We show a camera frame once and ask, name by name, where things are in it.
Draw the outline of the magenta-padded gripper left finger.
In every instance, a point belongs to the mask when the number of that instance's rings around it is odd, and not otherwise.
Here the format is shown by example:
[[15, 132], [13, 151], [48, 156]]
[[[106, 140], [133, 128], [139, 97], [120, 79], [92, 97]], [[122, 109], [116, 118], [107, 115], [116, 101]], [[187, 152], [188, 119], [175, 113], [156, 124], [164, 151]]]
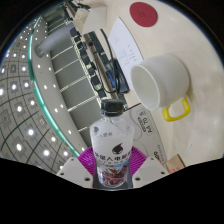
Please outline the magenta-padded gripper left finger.
[[92, 148], [86, 149], [79, 157], [70, 157], [57, 175], [84, 188], [92, 188], [96, 163]]

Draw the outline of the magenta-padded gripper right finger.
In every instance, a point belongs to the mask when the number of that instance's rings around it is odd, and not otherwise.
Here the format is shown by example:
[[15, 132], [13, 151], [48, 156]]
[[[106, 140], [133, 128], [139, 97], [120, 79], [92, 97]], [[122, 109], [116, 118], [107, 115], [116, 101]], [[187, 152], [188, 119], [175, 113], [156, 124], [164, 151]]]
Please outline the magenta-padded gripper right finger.
[[167, 170], [155, 157], [147, 157], [133, 147], [129, 161], [132, 187], [140, 188], [168, 175]]

